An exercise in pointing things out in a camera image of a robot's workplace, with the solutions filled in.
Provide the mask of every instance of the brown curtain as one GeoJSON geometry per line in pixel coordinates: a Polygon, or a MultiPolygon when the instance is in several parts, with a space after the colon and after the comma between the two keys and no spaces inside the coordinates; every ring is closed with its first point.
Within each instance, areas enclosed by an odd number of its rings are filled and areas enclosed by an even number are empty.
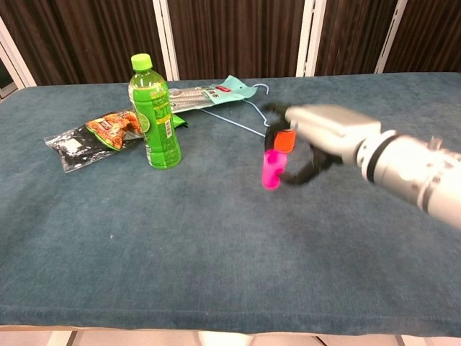
{"type": "Polygon", "coordinates": [[[140,52],[165,76],[152,0],[0,0],[0,16],[38,85],[128,81],[140,52]]]}
{"type": "Polygon", "coordinates": [[[304,0],[169,0],[181,79],[294,76],[304,0]]]}
{"type": "Polygon", "coordinates": [[[328,0],[316,76],[375,71],[397,0],[328,0]]]}
{"type": "Polygon", "coordinates": [[[461,1],[408,0],[384,72],[461,72],[461,1]]]}

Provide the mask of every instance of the green tea bottle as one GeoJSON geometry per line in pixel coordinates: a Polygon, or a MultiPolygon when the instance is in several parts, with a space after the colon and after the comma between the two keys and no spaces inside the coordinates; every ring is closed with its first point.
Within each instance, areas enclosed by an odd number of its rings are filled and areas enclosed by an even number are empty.
{"type": "Polygon", "coordinates": [[[171,124],[166,82],[152,70],[148,54],[132,56],[131,63],[135,75],[130,80],[128,94],[143,130],[147,160],[153,168],[176,166],[181,161],[181,149],[171,124]]]}

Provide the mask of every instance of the table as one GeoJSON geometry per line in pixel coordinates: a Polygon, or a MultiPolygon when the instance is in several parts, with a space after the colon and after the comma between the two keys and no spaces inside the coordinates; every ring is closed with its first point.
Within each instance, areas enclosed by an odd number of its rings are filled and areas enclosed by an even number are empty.
{"type": "MultiPolygon", "coordinates": [[[[245,82],[270,86],[259,106],[338,104],[461,149],[460,74],[245,82]]],[[[174,169],[139,145],[64,174],[42,138],[127,107],[127,84],[0,104],[0,324],[461,337],[461,233],[356,167],[267,192],[264,139],[191,111],[174,169]]],[[[264,131],[248,104],[210,110],[264,131]]]]}

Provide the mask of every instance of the teal package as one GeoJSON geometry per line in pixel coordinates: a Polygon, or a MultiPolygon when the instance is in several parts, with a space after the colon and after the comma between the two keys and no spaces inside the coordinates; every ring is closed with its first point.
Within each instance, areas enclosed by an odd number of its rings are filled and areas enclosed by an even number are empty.
{"type": "Polygon", "coordinates": [[[221,103],[248,99],[256,93],[256,87],[246,86],[234,76],[229,76],[221,84],[196,86],[185,89],[170,89],[171,111],[198,110],[221,103]]]}

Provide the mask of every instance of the pink object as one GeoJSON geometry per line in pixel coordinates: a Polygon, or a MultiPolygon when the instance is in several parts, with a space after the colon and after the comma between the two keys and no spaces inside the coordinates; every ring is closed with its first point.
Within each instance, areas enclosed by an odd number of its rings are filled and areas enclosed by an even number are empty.
{"type": "Polygon", "coordinates": [[[262,186],[268,190],[275,190],[280,185],[279,174],[287,166],[287,154],[269,149],[264,153],[262,163],[262,186]]]}

